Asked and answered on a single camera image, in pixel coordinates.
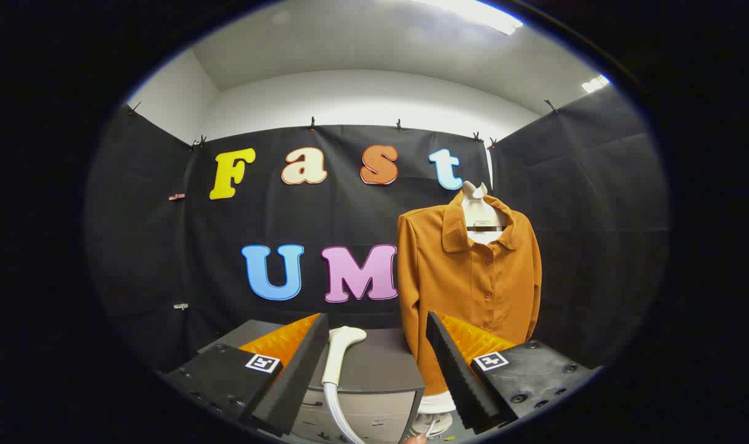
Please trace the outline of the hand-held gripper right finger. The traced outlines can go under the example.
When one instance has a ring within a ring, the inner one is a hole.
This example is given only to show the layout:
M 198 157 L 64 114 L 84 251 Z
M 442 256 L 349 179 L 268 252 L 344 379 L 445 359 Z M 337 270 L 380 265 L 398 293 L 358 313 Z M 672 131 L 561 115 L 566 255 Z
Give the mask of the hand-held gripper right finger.
M 512 345 L 434 311 L 428 313 L 426 337 L 462 425 L 476 434 L 527 421 L 597 375 L 541 341 Z

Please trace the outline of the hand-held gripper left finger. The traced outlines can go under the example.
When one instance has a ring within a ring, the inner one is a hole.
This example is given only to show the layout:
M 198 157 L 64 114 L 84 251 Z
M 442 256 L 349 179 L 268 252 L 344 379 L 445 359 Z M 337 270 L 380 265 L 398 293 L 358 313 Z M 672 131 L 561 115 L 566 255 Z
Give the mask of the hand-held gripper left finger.
M 329 318 L 288 325 L 249 320 L 163 374 L 189 401 L 251 432 L 292 431 L 329 340 Z

